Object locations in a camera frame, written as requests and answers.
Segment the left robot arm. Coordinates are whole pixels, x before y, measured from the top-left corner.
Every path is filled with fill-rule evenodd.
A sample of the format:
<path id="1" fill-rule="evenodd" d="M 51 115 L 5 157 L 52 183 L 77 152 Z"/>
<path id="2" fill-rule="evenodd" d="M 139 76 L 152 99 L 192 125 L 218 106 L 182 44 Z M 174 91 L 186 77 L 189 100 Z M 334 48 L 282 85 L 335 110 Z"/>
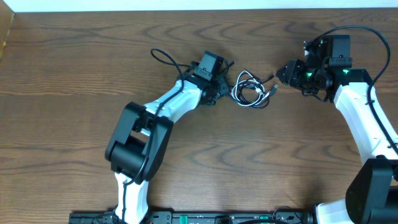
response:
<path id="1" fill-rule="evenodd" d="M 149 181 L 163 161 L 174 124 L 199 105 L 213 106 L 230 93 L 226 79 L 233 63 L 206 51 L 199 62 L 179 64 L 169 54 L 164 64 L 174 66 L 174 86 L 150 103 L 128 103 L 110 137 L 104 157 L 118 183 L 115 223 L 141 223 L 148 211 Z"/>

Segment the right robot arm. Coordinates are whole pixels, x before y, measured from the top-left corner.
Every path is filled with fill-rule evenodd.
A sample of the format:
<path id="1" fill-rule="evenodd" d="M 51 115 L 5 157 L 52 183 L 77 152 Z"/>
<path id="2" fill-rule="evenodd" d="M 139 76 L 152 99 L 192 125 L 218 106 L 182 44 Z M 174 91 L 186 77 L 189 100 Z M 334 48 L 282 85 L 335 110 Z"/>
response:
<path id="1" fill-rule="evenodd" d="M 397 133 L 383 112 L 364 68 L 353 68 L 349 35 L 324 35 L 304 44 L 305 60 L 290 60 L 276 72 L 303 95 L 325 91 L 325 101 L 343 115 L 362 168 L 343 199 L 315 207 L 315 223 L 397 223 Z"/>

